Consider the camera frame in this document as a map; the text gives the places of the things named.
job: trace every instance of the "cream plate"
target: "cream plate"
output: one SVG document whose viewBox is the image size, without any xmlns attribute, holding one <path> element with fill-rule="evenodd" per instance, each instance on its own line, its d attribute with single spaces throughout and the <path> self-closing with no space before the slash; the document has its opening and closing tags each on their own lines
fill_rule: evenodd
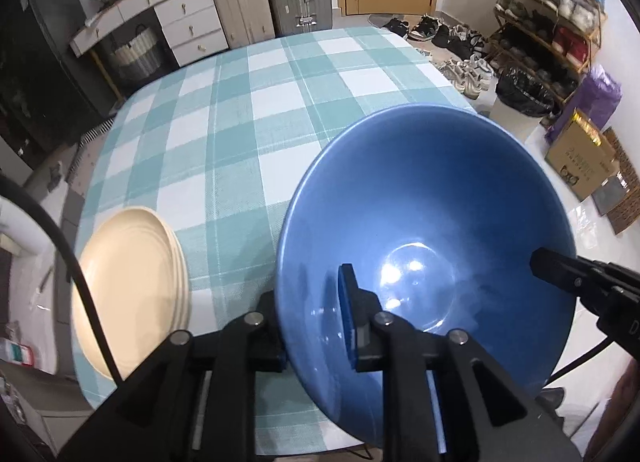
<svg viewBox="0 0 640 462">
<path fill-rule="evenodd" d="M 177 248 L 158 215 L 130 207 L 103 223 L 82 252 L 80 264 L 123 378 L 184 321 L 188 288 Z M 71 304 L 82 352 L 97 372 L 111 378 L 75 286 Z"/>
</svg>

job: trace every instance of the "dresser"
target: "dresser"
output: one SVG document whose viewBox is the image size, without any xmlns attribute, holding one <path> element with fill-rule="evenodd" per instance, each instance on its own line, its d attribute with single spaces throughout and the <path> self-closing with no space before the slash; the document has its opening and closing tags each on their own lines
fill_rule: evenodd
<svg viewBox="0 0 640 462">
<path fill-rule="evenodd" d="M 80 56 L 116 28 L 153 8 L 179 66 L 228 48 L 213 0 L 119 0 L 81 29 L 70 45 Z"/>
</svg>

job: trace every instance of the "cardboard box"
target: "cardboard box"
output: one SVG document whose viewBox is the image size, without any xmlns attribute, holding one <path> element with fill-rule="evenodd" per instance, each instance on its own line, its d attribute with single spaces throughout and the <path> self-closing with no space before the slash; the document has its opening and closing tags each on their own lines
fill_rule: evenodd
<svg viewBox="0 0 640 462">
<path fill-rule="evenodd" d="M 620 170 L 609 141 L 579 110 L 549 148 L 546 161 L 580 201 Z"/>
</svg>

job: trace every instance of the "black cable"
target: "black cable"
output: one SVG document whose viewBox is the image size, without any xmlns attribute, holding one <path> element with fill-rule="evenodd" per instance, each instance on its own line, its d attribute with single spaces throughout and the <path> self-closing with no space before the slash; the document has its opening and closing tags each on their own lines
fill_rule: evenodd
<svg viewBox="0 0 640 462">
<path fill-rule="evenodd" d="M 356 457 L 363 458 L 364 460 L 373 460 L 373 455 L 369 452 L 369 448 L 367 448 L 366 444 L 364 445 L 364 451 L 367 453 L 367 456 L 361 455 L 360 453 L 356 453 L 355 451 L 352 451 L 350 449 L 347 449 L 347 451 L 352 455 L 356 455 Z"/>
<path fill-rule="evenodd" d="M 56 223 L 51 219 L 51 216 L 38 204 L 31 196 L 13 180 L 8 179 L 0 173 L 0 196 L 6 198 L 9 202 L 12 202 L 18 206 L 21 210 L 30 216 L 34 222 L 39 225 L 46 233 L 49 239 L 56 246 L 56 249 L 62 255 L 62 259 L 65 262 L 66 268 L 71 275 L 71 278 L 76 283 L 78 294 L 82 301 L 82 306 L 86 312 L 86 316 L 89 319 L 89 325 L 94 333 L 95 340 L 98 343 L 100 353 L 104 358 L 104 362 L 107 365 L 111 378 L 116 385 L 122 383 L 122 377 L 118 371 L 118 367 L 111 355 L 111 350 L 107 343 L 107 337 L 104 335 L 102 325 L 100 325 L 100 319 L 98 318 L 98 312 L 95 309 L 94 299 L 89 292 L 89 287 L 82 274 L 82 269 L 78 263 L 71 246 L 66 241 L 66 238 L 62 234 L 62 231 L 58 228 Z"/>
<path fill-rule="evenodd" d="M 586 363 L 589 359 L 591 359 L 591 358 L 595 357 L 596 355 L 598 355 L 600 352 L 602 352 L 605 348 L 607 348 L 612 343 L 613 343 L 613 339 L 611 339 L 611 338 L 607 337 L 607 338 L 603 339 L 600 343 L 598 343 L 596 346 L 594 346 L 587 353 L 582 354 L 576 360 L 571 361 L 567 366 L 565 366 L 564 368 L 560 368 L 556 373 L 552 374 L 551 377 L 549 377 L 546 380 L 545 386 L 547 384 L 551 384 L 552 382 L 558 380 L 562 376 L 567 375 L 569 372 L 571 372 L 572 370 L 575 370 L 581 364 Z"/>
</svg>

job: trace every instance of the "plaid tablecloth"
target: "plaid tablecloth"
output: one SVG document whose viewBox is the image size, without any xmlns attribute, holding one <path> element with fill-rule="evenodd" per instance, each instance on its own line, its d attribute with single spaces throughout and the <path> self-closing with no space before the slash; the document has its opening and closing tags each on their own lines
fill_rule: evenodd
<svg viewBox="0 0 640 462">
<path fill-rule="evenodd" d="M 184 251 L 190 331 L 218 330 L 273 287 L 287 205 L 322 147 L 371 112 L 413 102 L 473 111 L 413 47 L 373 27 L 275 39 L 181 68 L 119 111 L 87 192 L 76 252 L 121 207 L 154 209 Z M 75 338 L 73 352 L 84 396 L 97 407 L 114 384 Z M 259 454 L 359 444 L 313 405 L 292 372 L 259 374 L 257 385 Z"/>
</svg>

